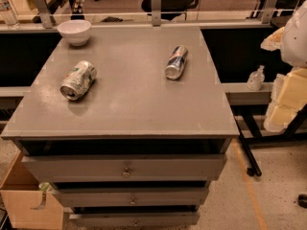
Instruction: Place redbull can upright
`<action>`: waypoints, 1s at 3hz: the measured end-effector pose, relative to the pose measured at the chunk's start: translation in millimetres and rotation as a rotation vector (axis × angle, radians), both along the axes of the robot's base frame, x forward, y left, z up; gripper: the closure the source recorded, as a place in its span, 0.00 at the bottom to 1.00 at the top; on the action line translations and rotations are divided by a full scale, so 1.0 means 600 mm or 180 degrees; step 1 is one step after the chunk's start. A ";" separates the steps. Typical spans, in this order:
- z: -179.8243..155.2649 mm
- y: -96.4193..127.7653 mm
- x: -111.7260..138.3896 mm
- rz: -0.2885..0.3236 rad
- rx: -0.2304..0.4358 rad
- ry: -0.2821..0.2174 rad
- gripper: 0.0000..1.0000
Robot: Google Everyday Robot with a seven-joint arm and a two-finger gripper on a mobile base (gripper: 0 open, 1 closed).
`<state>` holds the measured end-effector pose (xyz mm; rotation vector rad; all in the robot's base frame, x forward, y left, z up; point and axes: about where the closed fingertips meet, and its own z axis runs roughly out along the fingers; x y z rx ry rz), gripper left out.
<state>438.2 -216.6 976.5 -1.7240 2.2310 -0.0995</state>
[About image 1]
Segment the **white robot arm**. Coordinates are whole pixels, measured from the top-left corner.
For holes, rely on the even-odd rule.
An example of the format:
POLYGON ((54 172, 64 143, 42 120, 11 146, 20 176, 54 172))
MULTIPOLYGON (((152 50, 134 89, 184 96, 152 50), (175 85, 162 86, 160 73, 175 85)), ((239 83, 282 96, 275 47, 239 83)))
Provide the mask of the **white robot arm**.
POLYGON ((279 49, 282 61, 292 66, 287 75, 276 76, 264 122, 265 130, 280 132, 307 104, 307 1, 284 27, 263 40, 261 48, 279 49))

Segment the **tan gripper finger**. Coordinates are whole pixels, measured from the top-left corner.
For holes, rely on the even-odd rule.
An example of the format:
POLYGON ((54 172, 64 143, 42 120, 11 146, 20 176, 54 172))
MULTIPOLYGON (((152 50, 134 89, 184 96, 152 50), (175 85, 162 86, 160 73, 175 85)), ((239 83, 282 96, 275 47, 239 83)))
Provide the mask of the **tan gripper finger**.
POLYGON ((271 99, 264 128, 280 132, 307 104, 307 69, 294 68, 287 75, 278 74, 273 82, 271 99))
POLYGON ((266 37, 260 47, 267 51, 275 51, 281 49, 281 38, 284 33, 284 27, 279 28, 271 35, 266 37))

